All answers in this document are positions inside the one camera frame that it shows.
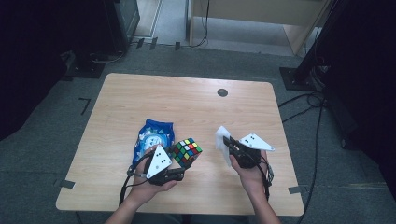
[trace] white triangular marker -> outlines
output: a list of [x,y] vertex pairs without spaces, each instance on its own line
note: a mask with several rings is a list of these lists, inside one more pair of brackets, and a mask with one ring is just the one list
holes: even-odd
[[267,150],[267,151],[275,150],[273,147],[271,147],[268,143],[262,140],[255,133],[251,133],[248,136],[241,138],[239,142],[247,147],[258,150]]
[[169,158],[168,154],[166,154],[165,150],[163,150],[162,146],[157,146],[155,149],[154,156],[151,160],[151,165],[148,168],[148,173],[146,174],[146,178],[150,179],[166,167],[172,164],[171,159]]

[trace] person's left hand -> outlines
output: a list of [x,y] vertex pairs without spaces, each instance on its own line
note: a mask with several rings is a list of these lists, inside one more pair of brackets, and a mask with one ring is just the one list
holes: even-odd
[[[158,145],[153,146],[146,150],[146,153],[150,153],[157,148]],[[137,174],[143,174],[146,162],[149,158],[144,159],[140,164],[137,165],[135,172]],[[134,177],[134,185],[143,183],[146,181],[146,178],[135,176]],[[148,201],[150,201],[158,192],[168,191],[174,185],[177,184],[176,180],[169,181],[162,186],[151,185],[148,181],[144,184],[134,186],[131,189],[128,197],[126,197],[125,201],[134,201],[135,203],[142,205]]]

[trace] person's right hand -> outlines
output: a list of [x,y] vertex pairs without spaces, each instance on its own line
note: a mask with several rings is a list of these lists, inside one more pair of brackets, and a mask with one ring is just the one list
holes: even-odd
[[[267,160],[267,154],[264,150],[261,151],[262,156]],[[235,171],[239,174],[241,179],[242,186],[244,187],[247,195],[264,195],[265,188],[262,179],[262,172],[260,172],[258,167],[253,167],[251,169],[243,169],[239,166],[238,161],[233,155],[230,155],[231,165],[235,169]],[[260,163],[260,167],[266,174],[267,166],[265,163]]]

